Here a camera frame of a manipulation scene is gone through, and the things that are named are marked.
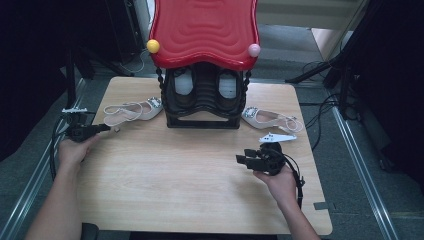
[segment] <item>red toy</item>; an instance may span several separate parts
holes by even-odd
[[[155,0],[149,39],[147,48],[158,68],[168,126],[238,128],[250,70],[260,52],[256,0]],[[161,68],[166,69],[165,81]],[[179,76],[176,72],[188,70],[193,90],[182,96],[172,84]],[[247,71],[245,80],[243,71]],[[235,79],[235,98],[219,94],[222,75]],[[209,111],[230,122],[177,120],[196,111]]]

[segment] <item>wooden table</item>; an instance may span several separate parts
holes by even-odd
[[[107,105],[153,96],[160,97],[156,79],[113,78],[94,124],[103,123]],[[246,106],[303,122],[290,85],[251,83]],[[102,230],[289,233],[266,185],[235,158],[245,148],[259,149],[258,139],[268,132],[284,134],[281,130],[255,129],[243,120],[239,129],[230,130],[168,128],[164,111],[152,120],[125,122],[119,128],[101,133],[102,140],[82,163],[78,191],[84,222]],[[313,206],[325,199],[306,130],[297,137],[281,146],[305,178],[303,212],[318,234],[328,235],[328,210]]]

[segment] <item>yellow ball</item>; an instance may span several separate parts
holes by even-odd
[[[159,52],[160,44],[158,41],[151,39],[147,41],[147,50],[149,50],[150,53],[157,53]]]

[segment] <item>white sandal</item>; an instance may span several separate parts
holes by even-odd
[[[303,124],[296,117],[260,110],[256,107],[247,107],[241,117],[250,125],[258,129],[278,127],[279,129],[294,134],[303,129]]]
[[[104,123],[109,127],[134,120],[150,120],[162,111],[160,98],[152,97],[145,102],[129,102],[122,105],[110,105],[104,108],[107,115]]]

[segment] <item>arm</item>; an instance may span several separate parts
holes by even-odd
[[[80,163],[99,136],[83,143],[64,140],[59,145],[59,169],[47,198],[26,239],[80,239],[81,218],[77,201]]]
[[[275,176],[258,171],[253,174],[268,186],[287,221],[293,239],[320,239],[297,204],[296,182],[289,167],[284,166]]]

